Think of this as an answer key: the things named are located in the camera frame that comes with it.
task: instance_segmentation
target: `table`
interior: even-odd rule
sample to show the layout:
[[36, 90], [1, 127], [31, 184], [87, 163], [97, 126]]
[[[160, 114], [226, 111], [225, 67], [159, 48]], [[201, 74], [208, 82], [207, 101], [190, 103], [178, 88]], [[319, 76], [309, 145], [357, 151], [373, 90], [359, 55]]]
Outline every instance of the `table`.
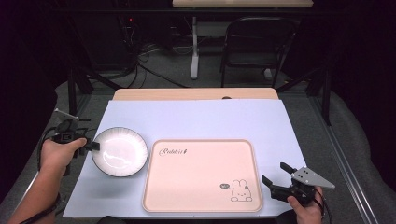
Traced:
[[[220, 100], [223, 97], [232, 99]], [[97, 134], [112, 127], [138, 132], [148, 150], [159, 139], [247, 139], [255, 148], [258, 174], [281, 186], [290, 185], [290, 175], [279, 168], [281, 161], [297, 168], [305, 166], [286, 109], [274, 89], [118, 90], [108, 103]], [[271, 199], [269, 189], [262, 185], [264, 203], [258, 212], [150, 213], [142, 206], [147, 171], [148, 162], [135, 175], [109, 176], [96, 168], [88, 153], [64, 216], [265, 218], [290, 209], [287, 203]]]
[[[312, 7], [312, 5], [312, 0], [173, 0], [174, 7]], [[192, 17], [192, 62], [190, 74], [192, 79], [198, 78], [198, 35], [206, 33], [198, 32], [197, 27], [196, 17]], [[219, 29], [219, 31], [213, 32], [213, 28], [210, 28], [209, 32], [213, 33], [213, 36], [219, 36], [219, 33], [225, 34], [227, 23], [216, 23], [214, 27], [214, 29]]]

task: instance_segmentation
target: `tray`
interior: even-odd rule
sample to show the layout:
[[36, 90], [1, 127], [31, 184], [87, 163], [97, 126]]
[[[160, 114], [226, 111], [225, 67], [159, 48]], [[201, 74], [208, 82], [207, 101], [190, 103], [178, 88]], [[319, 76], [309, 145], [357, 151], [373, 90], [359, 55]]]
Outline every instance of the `tray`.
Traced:
[[262, 208], [247, 140], [160, 140], [153, 145], [143, 206], [149, 212], [256, 212]]

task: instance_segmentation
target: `person's hand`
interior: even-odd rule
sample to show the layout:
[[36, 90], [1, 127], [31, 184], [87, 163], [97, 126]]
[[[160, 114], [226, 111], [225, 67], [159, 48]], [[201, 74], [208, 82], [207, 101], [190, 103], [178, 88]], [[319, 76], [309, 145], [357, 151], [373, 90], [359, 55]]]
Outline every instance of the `person's hand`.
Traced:
[[73, 159], [74, 152], [85, 146], [87, 139], [79, 138], [68, 144], [58, 144], [51, 140], [46, 140], [41, 151], [41, 168], [42, 172], [54, 172], [60, 178], [64, 175], [66, 166]]
[[[320, 187], [316, 187], [316, 190], [322, 195], [322, 189]], [[323, 204], [323, 201], [319, 195], [319, 193], [315, 194], [315, 199]], [[315, 203], [311, 202], [306, 207], [302, 207], [297, 199], [293, 196], [288, 197], [288, 202], [290, 206], [293, 208], [294, 212], [297, 214], [297, 223], [298, 224], [319, 224], [321, 223], [321, 210], [320, 207]]]

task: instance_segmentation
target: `plate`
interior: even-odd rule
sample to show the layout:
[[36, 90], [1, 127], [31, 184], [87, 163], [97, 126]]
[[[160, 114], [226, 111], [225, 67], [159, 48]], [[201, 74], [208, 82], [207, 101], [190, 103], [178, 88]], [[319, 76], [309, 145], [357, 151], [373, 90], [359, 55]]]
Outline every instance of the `plate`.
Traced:
[[107, 129], [99, 133], [93, 141], [100, 144], [100, 150], [92, 151], [93, 161], [108, 175], [133, 175], [147, 161], [147, 145], [133, 130], [121, 127]]

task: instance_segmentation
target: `person's left hand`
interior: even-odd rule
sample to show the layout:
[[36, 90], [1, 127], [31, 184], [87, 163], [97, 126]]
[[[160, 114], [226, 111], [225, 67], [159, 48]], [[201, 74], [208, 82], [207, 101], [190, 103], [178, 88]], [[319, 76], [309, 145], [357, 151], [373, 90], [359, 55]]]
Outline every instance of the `person's left hand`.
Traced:
[[51, 140], [46, 140], [41, 151], [40, 172], [56, 172], [59, 177], [64, 175], [66, 166], [73, 158], [74, 152], [84, 147], [87, 139], [79, 138], [67, 144], [58, 144]]

